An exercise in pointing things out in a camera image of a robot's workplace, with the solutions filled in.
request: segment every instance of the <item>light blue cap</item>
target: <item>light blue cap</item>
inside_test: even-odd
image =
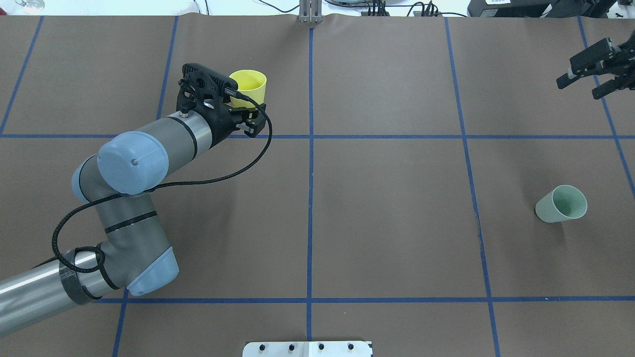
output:
[[[113,189],[139,194],[168,174],[170,159],[163,144],[148,133],[128,131],[99,149],[97,168]]]
[[[134,296],[141,296],[168,284],[177,275],[177,259],[174,257],[172,247],[169,247],[128,285],[128,290]]]
[[[81,187],[79,185],[79,174],[81,173],[81,169],[84,168],[84,165],[86,164],[86,162],[90,160],[90,158],[92,158],[93,156],[89,156],[88,159],[85,159],[84,162],[81,163],[81,165],[79,165],[75,169],[75,172],[73,173],[73,177],[70,178],[70,188],[72,188],[73,193],[75,194],[75,197],[79,198],[79,200],[82,201],[82,203],[88,203],[89,201],[84,196],[84,193],[81,192]]]

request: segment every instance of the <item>green cup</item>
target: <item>green cup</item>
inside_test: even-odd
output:
[[[536,215],[547,223],[578,219],[587,213],[587,199],[577,188],[560,185],[536,204]]]

